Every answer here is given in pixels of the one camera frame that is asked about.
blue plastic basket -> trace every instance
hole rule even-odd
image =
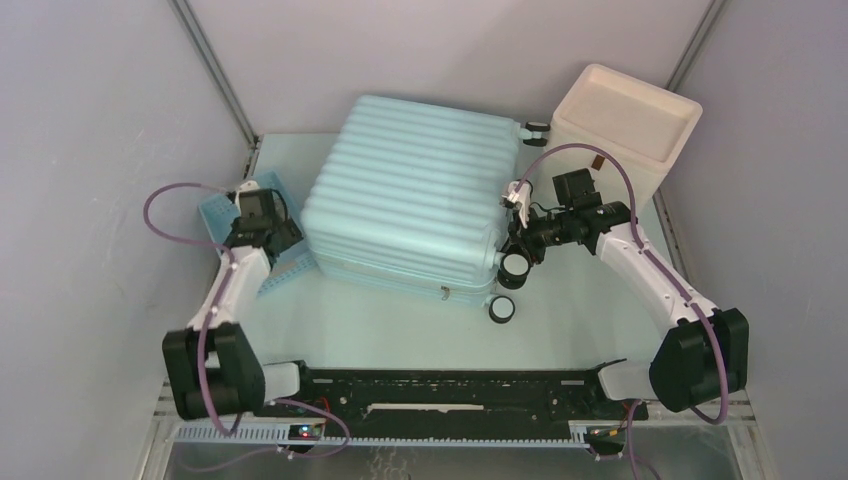
[[[274,188],[279,190],[286,200],[289,216],[294,219],[295,224],[303,231],[303,225],[300,223],[300,207],[297,202],[289,195],[280,177],[275,172],[265,172],[255,175],[253,180],[259,183],[262,188]],[[277,200],[277,211],[282,214],[283,206]],[[238,209],[227,197],[221,194],[213,195],[200,204],[200,215],[203,217],[203,222],[206,224],[206,229],[209,231],[209,236],[213,241],[223,243],[230,234],[230,226],[238,217]],[[274,268],[268,279],[262,283],[259,288],[259,295],[268,293],[274,287],[282,285],[301,273],[315,268],[315,259],[309,251],[309,246],[305,240],[301,240],[288,250],[277,256]]]

gray floor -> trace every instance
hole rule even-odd
[[[717,427],[639,428],[636,453],[648,459],[664,480],[741,478],[725,429]],[[626,461],[595,463],[576,449],[349,448],[326,459],[295,459],[268,453],[213,473],[192,474],[179,466],[208,466],[255,449],[253,446],[178,444],[171,455],[170,480],[221,479],[379,479],[507,480],[631,479]],[[651,474],[643,471],[642,477]]]

metal corner post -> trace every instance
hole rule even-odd
[[[239,103],[238,97],[236,96],[232,85],[230,85],[229,80],[227,80],[227,76],[224,74],[224,69],[221,67],[221,62],[219,62],[218,57],[215,56],[215,51],[212,50],[212,45],[209,43],[209,39],[206,38],[206,34],[203,33],[203,28],[200,26],[200,22],[197,20],[194,10],[191,8],[191,5],[189,5],[188,0],[169,0],[169,2],[174,9],[177,19],[179,19],[180,23],[183,24],[186,33],[191,39],[191,42],[194,44],[197,54],[203,62],[204,68],[206,68],[212,82],[215,84],[215,88],[218,89],[218,92],[227,104],[227,108],[233,115],[236,124],[238,124],[242,135],[244,135],[249,149],[254,150],[258,143],[256,132],[250,125],[250,120],[248,120],[247,115],[244,113],[244,108],[242,108],[241,103]]]
[[[698,56],[703,51],[707,40],[713,33],[721,14],[726,10],[726,7],[730,2],[731,0],[712,0],[710,2],[710,5],[707,7],[706,11],[704,11],[704,16],[701,17],[701,21],[698,23],[698,27],[692,34],[692,38],[689,40],[686,48],[683,49],[683,54],[680,56],[680,60],[678,60],[677,65],[674,67],[674,71],[671,73],[671,77],[669,77],[668,82],[665,85],[666,90],[670,92],[677,92],[680,90],[680,87],[683,85],[683,81],[692,70],[692,67],[698,60]],[[662,226],[663,236],[665,237],[669,254],[671,255],[671,264],[674,266],[675,270],[683,276],[683,278],[691,282],[691,272],[686,268],[683,253],[680,250],[680,244],[678,243],[677,237],[674,233],[674,222],[671,219],[668,203],[663,195],[662,187],[660,187],[654,194],[654,206],[656,207],[657,214],[660,217],[660,225]]]

ribbed suitcase shell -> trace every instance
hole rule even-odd
[[[506,235],[501,192],[520,125],[433,105],[363,96],[302,213],[333,277],[470,305],[492,290]]]

black rubber wheel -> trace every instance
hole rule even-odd
[[[524,286],[524,281],[516,282],[516,281],[510,280],[510,279],[506,278],[504,273],[501,272],[500,270],[498,270],[497,278],[498,278],[498,285],[504,287],[507,290],[518,290],[519,288]]]
[[[542,122],[527,122],[524,124],[524,128],[531,132],[550,132],[551,124]]]
[[[498,268],[498,283],[509,290],[524,286],[530,274],[530,260],[518,252],[504,255]]]
[[[499,295],[492,299],[489,304],[489,318],[495,323],[504,324],[512,320],[515,315],[515,303],[503,295]]]
[[[547,138],[528,138],[527,140],[524,140],[524,145],[529,145],[531,147],[544,147],[547,144]]]

